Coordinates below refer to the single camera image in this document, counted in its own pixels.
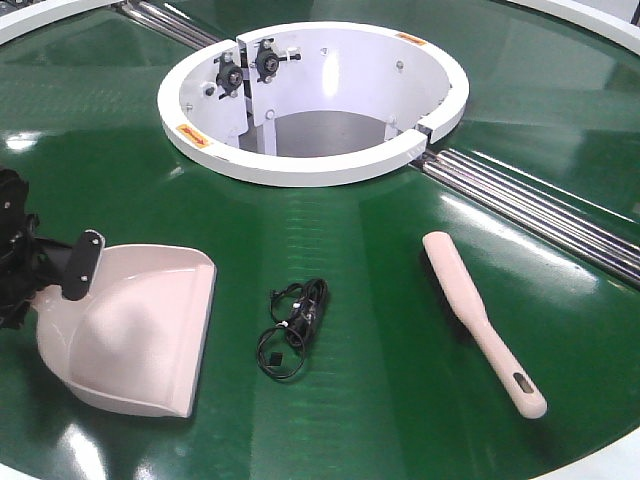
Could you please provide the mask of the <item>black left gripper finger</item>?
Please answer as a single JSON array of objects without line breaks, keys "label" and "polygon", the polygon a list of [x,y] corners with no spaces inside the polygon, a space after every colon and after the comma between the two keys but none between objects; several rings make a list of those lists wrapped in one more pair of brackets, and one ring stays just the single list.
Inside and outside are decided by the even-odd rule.
[{"label": "black left gripper finger", "polygon": [[71,249],[65,265],[61,288],[62,296],[79,301],[89,292],[105,246],[105,239],[96,230],[85,230]]}]

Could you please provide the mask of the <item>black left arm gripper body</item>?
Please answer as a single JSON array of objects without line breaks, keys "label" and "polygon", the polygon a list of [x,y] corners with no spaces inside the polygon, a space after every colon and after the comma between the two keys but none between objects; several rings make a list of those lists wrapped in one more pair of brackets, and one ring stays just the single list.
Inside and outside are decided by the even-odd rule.
[{"label": "black left arm gripper body", "polygon": [[29,184],[8,168],[1,170],[1,326],[19,329],[35,294],[62,283],[70,246],[39,237],[39,218],[27,214]]}]

